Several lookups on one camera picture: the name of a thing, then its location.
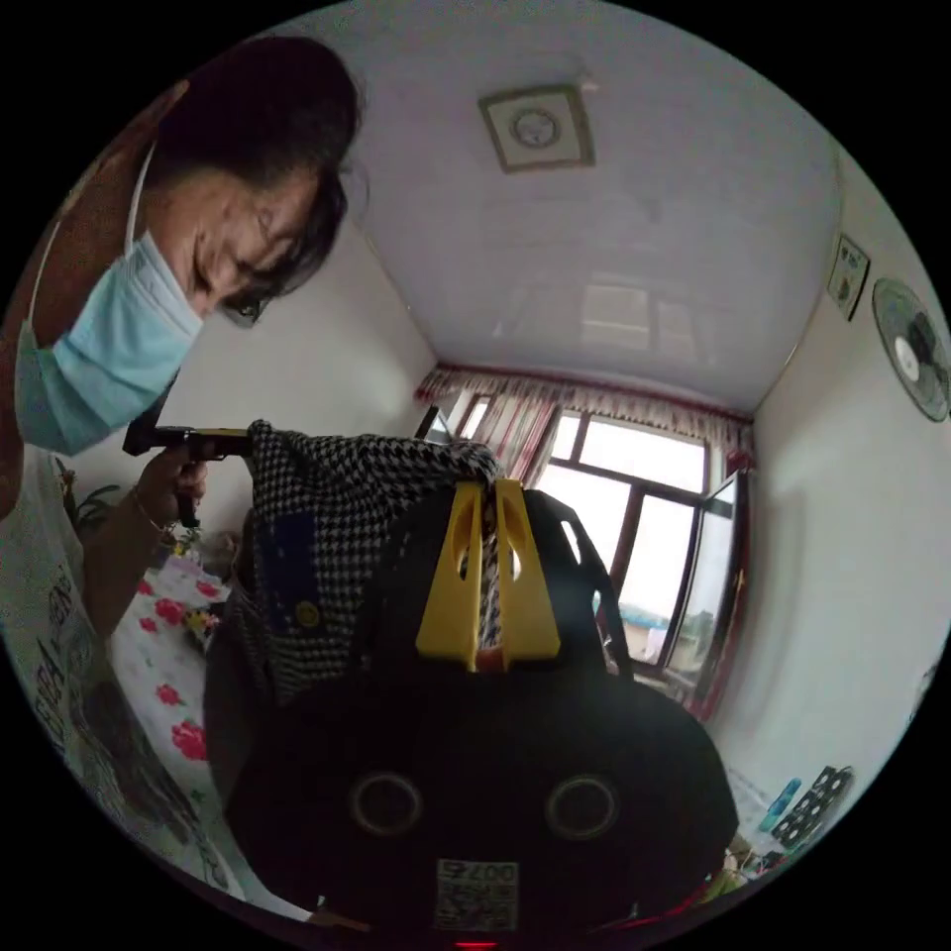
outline woman's hand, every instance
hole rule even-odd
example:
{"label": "woman's hand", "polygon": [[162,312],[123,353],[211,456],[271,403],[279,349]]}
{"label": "woman's hand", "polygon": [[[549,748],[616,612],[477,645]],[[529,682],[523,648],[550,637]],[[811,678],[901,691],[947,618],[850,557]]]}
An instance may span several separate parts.
{"label": "woman's hand", "polygon": [[[208,449],[207,455],[214,455],[213,448]],[[146,515],[159,528],[165,528],[180,518],[176,496],[189,496],[197,507],[205,494],[207,478],[208,466],[191,462],[187,446],[166,449],[142,470],[136,496]]]}

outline houndstooth jacket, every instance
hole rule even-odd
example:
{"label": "houndstooth jacket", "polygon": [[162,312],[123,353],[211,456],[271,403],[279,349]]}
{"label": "houndstooth jacket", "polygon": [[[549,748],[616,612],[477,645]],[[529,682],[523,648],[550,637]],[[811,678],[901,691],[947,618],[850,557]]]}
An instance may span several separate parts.
{"label": "houndstooth jacket", "polygon": [[[478,443],[435,445],[382,436],[310,437],[258,421],[254,570],[235,579],[225,624],[259,690],[280,706],[342,675],[364,588],[393,522],[414,503],[460,481],[491,488],[501,469]],[[480,643],[498,629],[494,512],[485,507]]]}

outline white t-shirt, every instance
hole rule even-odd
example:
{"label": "white t-shirt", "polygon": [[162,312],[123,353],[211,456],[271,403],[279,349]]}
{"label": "white t-shirt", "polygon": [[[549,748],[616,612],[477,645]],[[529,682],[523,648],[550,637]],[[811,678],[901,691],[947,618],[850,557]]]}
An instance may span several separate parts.
{"label": "white t-shirt", "polygon": [[0,521],[0,635],[72,774],[128,835],[199,881],[241,887],[161,764],[82,604],[82,546],[53,456],[25,447],[16,508]]}

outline white ceiling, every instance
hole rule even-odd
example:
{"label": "white ceiling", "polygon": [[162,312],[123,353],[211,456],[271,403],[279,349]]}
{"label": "white ceiling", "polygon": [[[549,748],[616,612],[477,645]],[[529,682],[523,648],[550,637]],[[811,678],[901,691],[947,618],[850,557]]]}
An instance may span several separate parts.
{"label": "white ceiling", "polygon": [[[363,225],[442,359],[755,408],[839,220],[833,143],[784,93],[605,3],[353,3],[280,31],[331,43],[367,89]],[[596,167],[505,175],[478,99],[583,70]]]}

